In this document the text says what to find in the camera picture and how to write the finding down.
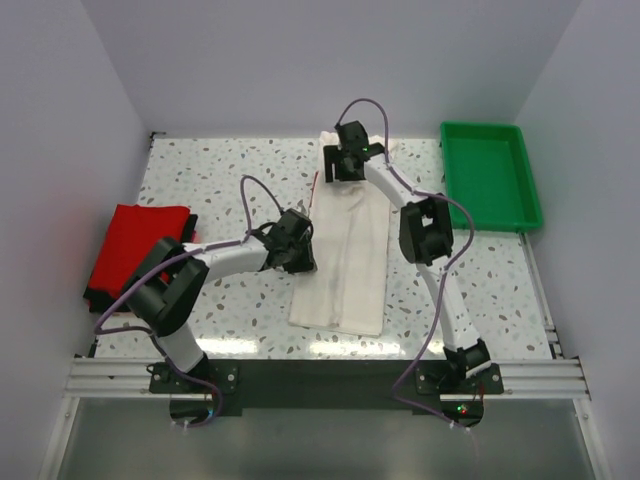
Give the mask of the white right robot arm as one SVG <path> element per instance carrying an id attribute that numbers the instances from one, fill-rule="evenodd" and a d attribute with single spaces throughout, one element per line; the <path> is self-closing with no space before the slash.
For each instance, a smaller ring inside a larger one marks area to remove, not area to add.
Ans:
<path id="1" fill-rule="evenodd" d="M 429 193 L 409 184 L 391 162 L 386 142 L 372 142 L 358 121 L 337 123 L 336 145 L 323 148 L 325 181 L 367 181 L 399 211 L 399 247 L 416 266 L 434 300 L 435 327 L 442 331 L 446 366 L 442 386 L 469 392 L 491 366 L 484 340 L 474 326 L 460 288 L 449 278 L 453 264 L 470 247 L 474 232 L 459 252 L 454 251 L 450 208 L 461 205 L 442 193 Z"/>

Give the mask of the white t shirt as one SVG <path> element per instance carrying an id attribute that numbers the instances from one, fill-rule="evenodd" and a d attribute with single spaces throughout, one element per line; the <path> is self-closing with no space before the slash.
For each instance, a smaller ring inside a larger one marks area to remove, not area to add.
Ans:
<path id="1" fill-rule="evenodd" d="M 328 183 L 310 200 L 316 270 L 296 277 L 288 323 L 376 338 L 383 330 L 391 203 L 367 181 Z"/>

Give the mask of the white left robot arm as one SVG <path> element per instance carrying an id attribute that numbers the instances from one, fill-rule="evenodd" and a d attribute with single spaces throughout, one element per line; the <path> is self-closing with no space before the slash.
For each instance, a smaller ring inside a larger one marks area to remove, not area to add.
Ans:
<path id="1" fill-rule="evenodd" d="M 244 240 L 183 244 L 165 237 L 150 249 L 125 283 L 120 298 L 151 331 L 151 338 L 185 392 L 214 381 L 209 358 L 188 324 L 204 285 L 243 273 L 316 270 L 312 221 L 294 209 L 249 231 Z"/>

